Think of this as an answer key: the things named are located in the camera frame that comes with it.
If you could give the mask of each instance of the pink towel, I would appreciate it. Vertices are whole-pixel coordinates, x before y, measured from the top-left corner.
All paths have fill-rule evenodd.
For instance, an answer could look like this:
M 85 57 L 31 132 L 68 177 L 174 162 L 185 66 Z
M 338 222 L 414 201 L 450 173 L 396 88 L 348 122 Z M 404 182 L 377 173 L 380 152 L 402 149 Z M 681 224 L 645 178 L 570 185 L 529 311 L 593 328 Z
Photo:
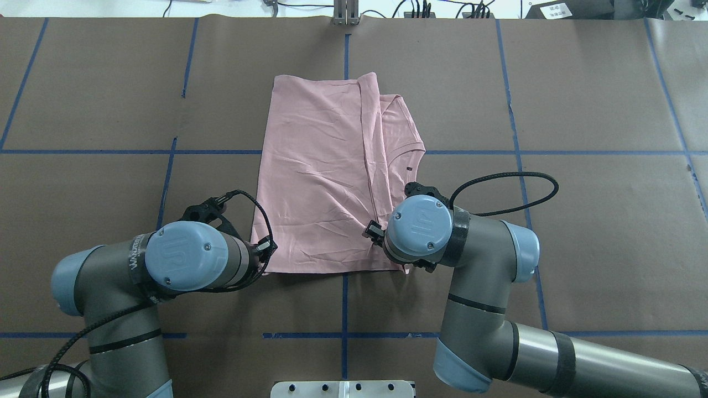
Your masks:
M 268 271 L 403 270 L 361 234 L 370 220 L 386 227 L 425 150 L 403 98 L 380 95 L 376 74 L 277 76 L 258 175 L 278 243 Z M 256 211 L 251 241 L 267 234 Z

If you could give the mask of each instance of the white label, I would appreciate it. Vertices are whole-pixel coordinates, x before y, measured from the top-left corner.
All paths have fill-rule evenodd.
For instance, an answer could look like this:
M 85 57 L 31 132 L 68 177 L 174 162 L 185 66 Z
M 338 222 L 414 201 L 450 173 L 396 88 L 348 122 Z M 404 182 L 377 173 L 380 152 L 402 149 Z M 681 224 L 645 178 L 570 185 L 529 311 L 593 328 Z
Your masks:
M 560 19 L 573 16 L 573 13 L 565 3 L 541 7 L 541 12 L 546 19 Z

